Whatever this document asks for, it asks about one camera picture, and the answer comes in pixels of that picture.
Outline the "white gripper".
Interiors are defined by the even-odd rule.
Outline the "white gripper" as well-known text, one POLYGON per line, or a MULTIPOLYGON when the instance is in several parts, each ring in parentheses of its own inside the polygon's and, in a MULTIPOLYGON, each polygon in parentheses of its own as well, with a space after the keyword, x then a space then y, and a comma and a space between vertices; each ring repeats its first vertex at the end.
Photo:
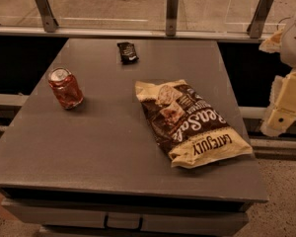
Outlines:
POLYGON ((262 118, 260 131, 270 137, 284 133, 296 120, 296 12, 282 29, 260 45, 267 53, 280 51, 280 59, 292 69, 285 77, 276 75, 271 85, 269 106, 262 118))

